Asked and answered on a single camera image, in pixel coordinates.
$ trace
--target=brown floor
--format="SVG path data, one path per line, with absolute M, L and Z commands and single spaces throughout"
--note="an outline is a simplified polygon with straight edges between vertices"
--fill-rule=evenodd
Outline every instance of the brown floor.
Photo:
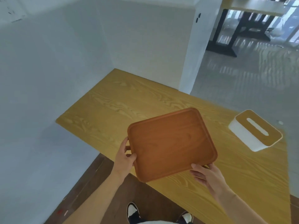
M 110 174 L 112 167 L 113 162 L 99 154 L 45 224 L 63 223 L 102 184 Z M 184 211 L 176 203 L 130 174 L 116 192 L 101 224 L 127 223 L 126 207 L 131 201 L 138 206 L 140 216 L 149 221 L 175 222 Z M 299 224 L 299 199 L 291 196 L 290 206 L 292 224 Z M 195 218 L 194 224 L 204 223 Z

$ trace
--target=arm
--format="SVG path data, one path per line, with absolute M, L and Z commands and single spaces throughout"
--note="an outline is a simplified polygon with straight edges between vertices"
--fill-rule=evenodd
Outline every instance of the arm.
M 192 164 L 191 174 L 205 185 L 214 199 L 224 208 L 228 217 L 236 224 L 267 224 L 254 210 L 238 197 L 226 184 L 221 171 L 214 165 L 209 168 Z
M 113 199 L 117 189 L 129 174 L 136 154 L 125 154 L 130 150 L 126 146 L 126 137 L 118 150 L 111 174 L 93 194 L 68 218 L 64 224 L 99 224 Z

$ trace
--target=black and white shoe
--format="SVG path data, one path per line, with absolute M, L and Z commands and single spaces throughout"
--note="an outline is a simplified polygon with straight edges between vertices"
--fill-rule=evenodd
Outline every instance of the black and white shoe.
M 130 202 L 127 206 L 127 217 L 129 224 L 146 222 L 146 220 L 140 218 L 139 210 L 133 202 Z
M 176 223 L 179 224 L 192 224 L 193 223 L 193 215 L 191 215 L 188 211 L 184 211 L 181 216 L 178 218 Z

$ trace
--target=wooden lid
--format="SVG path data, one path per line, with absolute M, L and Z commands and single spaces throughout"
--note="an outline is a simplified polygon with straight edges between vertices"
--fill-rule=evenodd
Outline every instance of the wooden lid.
M 236 120 L 266 146 L 271 146 L 282 138 L 281 132 L 252 110 L 238 114 Z
M 142 182 L 206 165 L 217 151 L 204 121 L 195 108 L 187 108 L 143 120 L 128 127 L 136 175 Z

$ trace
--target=rectangular tray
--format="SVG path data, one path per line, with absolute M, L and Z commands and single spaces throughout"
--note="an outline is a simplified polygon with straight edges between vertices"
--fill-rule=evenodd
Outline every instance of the rectangular tray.
M 196 108 L 133 123 L 128 127 L 137 178 L 149 182 L 214 162 L 218 153 Z

